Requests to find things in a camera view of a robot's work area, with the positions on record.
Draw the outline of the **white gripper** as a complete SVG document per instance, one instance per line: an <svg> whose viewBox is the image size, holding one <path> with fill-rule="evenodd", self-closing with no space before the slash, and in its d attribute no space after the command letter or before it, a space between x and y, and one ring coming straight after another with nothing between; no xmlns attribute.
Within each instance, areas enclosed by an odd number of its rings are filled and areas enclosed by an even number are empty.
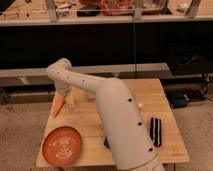
<svg viewBox="0 0 213 171"><path fill-rule="evenodd" d="M55 84L55 88L56 91L62 95L62 96L66 96L65 98L65 102L66 104L70 107L73 108L74 107L74 96L72 93L68 94L71 90L71 86L67 83L64 83L62 81L56 80L54 82Z"/></svg>

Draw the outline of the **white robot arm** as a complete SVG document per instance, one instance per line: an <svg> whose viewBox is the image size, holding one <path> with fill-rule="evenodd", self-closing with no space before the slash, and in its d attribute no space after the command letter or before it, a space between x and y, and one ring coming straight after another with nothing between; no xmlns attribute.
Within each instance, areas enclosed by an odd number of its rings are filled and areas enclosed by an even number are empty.
<svg viewBox="0 0 213 171"><path fill-rule="evenodd" d="M95 96L116 167L121 171L165 171L127 84L119 78L77 73L71 68L70 61L62 58L46 69L58 93L50 113L57 116L72 86L89 92Z"/></svg>

